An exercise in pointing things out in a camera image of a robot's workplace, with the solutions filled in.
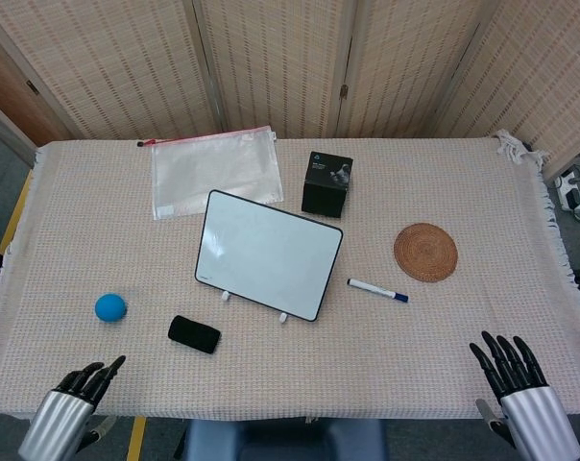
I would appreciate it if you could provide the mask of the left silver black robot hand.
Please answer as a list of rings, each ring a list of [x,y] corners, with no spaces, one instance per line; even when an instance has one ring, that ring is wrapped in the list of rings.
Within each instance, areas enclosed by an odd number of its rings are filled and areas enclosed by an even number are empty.
[[[121,355],[108,366],[94,362],[66,375],[38,407],[18,449],[19,457],[72,460],[107,435],[116,423],[114,416],[94,427],[90,420],[125,360]]]

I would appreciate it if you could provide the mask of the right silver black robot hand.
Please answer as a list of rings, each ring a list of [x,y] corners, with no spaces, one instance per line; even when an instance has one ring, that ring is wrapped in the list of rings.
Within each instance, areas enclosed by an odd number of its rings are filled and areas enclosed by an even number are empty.
[[[559,396],[529,346],[481,332],[489,352],[470,349],[491,387],[502,416],[483,399],[476,408],[489,429],[524,460],[580,460],[580,443]]]

